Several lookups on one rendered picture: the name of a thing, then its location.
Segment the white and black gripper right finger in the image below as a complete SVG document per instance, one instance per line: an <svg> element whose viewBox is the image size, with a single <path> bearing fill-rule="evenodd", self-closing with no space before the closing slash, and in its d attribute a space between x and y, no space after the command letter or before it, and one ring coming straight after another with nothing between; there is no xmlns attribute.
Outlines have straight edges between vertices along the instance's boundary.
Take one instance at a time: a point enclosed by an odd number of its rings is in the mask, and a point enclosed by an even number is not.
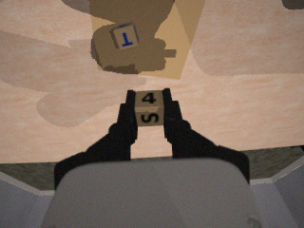
<svg viewBox="0 0 304 228"><path fill-rule="evenodd" d="M250 185L249 158L242 152L222 145L217 146L193 130L191 124L182 119L179 101L172 101L170 88L162 90L162 97L164 137L172 144L172 158L215 158L230 162L241 171Z"/></svg>

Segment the tan flat mat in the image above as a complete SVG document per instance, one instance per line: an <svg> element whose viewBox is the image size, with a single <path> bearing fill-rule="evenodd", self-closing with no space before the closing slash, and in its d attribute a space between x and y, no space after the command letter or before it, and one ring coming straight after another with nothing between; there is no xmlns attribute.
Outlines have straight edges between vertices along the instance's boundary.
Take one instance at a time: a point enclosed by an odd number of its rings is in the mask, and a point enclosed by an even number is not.
<svg viewBox="0 0 304 228"><path fill-rule="evenodd" d="M89 0L98 70L179 80L205 1ZM139 45L120 51L113 30L129 22Z"/></svg>

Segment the cream letter block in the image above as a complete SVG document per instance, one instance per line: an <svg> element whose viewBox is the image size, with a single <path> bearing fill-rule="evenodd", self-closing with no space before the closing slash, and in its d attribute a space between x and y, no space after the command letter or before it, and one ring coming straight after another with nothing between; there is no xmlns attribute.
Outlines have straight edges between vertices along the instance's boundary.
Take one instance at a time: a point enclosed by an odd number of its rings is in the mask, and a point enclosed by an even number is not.
<svg viewBox="0 0 304 228"><path fill-rule="evenodd" d="M134 22L116 26L113 33L120 51L138 47L139 37Z"/></svg>
<svg viewBox="0 0 304 228"><path fill-rule="evenodd" d="M134 109L137 126L163 125L164 104L162 91L136 91Z"/></svg>

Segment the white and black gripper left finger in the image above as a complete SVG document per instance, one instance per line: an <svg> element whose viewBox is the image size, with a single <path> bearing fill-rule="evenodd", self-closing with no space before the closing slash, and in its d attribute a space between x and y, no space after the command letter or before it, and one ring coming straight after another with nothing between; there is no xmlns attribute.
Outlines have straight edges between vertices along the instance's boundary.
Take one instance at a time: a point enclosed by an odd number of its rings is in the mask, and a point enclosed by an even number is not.
<svg viewBox="0 0 304 228"><path fill-rule="evenodd" d="M82 151L55 165L55 191L63 176L74 167L94 162L131 161L131 145L138 139L135 96L136 91L127 90L125 104L120 104L118 120L109 127L105 136L92 144L86 152Z"/></svg>

